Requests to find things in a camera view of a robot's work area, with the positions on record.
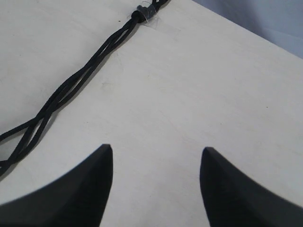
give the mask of black cord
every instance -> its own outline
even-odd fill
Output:
[[[153,7],[157,12],[166,2],[168,2],[168,0],[152,0],[151,7]],[[141,10],[133,12],[132,18],[104,42],[84,67],[70,76],[57,88],[57,90],[46,101],[36,117],[0,135],[0,142],[2,142],[12,135],[25,130],[21,140],[9,158],[7,160],[0,161],[0,176],[2,176],[11,165],[21,161],[31,152],[38,143],[53,112],[60,109],[70,101],[78,93],[80,88],[89,79],[91,74],[96,70],[104,58],[126,40],[138,23],[142,23],[145,20],[145,15]]]

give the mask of tabletop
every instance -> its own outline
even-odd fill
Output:
[[[29,119],[120,28],[138,0],[0,2],[0,133]],[[191,0],[139,26],[0,182],[0,203],[103,143],[114,179],[102,226],[209,226],[199,185],[216,148],[303,206],[303,60]],[[7,158],[18,138],[0,146]]]

